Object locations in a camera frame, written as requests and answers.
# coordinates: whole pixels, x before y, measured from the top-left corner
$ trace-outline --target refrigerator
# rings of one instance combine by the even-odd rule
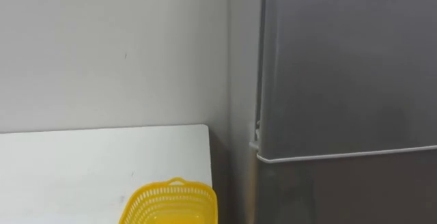
[[[437,0],[261,0],[255,224],[437,223]]]

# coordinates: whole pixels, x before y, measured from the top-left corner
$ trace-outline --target white table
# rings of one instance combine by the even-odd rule
[[[0,135],[0,223],[117,223],[144,184],[212,185],[204,125]]]

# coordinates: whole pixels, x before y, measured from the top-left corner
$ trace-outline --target freezer door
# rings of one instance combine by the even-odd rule
[[[254,224],[437,223],[437,151],[259,161]]]
[[[437,144],[437,0],[264,0],[259,155]]]

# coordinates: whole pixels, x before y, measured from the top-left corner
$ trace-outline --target white wall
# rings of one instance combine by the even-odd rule
[[[230,0],[230,138],[236,223],[247,223],[249,142],[254,140],[261,0]]]
[[[227,0],[0,0],[0,132],[227,134]]]

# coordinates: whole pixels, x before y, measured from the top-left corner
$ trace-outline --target refrigerator door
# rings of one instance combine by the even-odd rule
[[[437,0],[265,0],[259,156],[437,144]]]

